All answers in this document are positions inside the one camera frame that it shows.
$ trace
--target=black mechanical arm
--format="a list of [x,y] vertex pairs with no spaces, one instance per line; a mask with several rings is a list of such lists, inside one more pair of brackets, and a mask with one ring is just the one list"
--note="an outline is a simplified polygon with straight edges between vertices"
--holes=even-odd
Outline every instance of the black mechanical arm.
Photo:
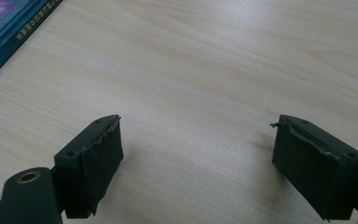
[[95,215],[120,162],[123,150],[120,117],[93,121],[54,156],[55,166],[13,175],[0,201],[0,224],[62,223]]
[[281,115],[272,162],[322,219],[358,210],[358,150],[312,123]]

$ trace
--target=blue book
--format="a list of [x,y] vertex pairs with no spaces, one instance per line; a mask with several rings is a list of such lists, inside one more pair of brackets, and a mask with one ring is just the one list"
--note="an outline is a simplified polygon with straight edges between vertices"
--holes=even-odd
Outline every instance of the blue book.
[[0,67],[62,0],[0,0]]

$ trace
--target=colorful book cover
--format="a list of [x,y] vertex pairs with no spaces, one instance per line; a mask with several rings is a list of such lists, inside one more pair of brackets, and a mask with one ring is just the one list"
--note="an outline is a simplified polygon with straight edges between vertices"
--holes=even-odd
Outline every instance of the colorful book cover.
[[0,0],[0,67],[62,0]]

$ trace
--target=wooden table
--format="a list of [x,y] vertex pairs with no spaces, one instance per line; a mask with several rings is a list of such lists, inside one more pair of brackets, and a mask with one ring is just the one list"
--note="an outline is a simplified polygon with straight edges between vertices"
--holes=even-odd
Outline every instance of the wooden table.
[[125,159],[97,216],[64,223],[327,223],[269,124],[358,149],[358,1],[64,0],[0,70],[0,196],[111,114]]

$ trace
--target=brass screw hole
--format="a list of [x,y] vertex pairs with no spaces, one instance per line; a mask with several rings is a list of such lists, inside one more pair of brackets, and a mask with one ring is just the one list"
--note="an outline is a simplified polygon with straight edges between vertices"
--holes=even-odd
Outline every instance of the brass screw hole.
[[22,176],[20,176],[17,179],[17,183],[18,184],[28,184],[30,182],[33,182],[34,180],[36,180],[39,177],[40,177],[40,172],[35,172],[35,171],[28,172],[28,173],[25,173]]

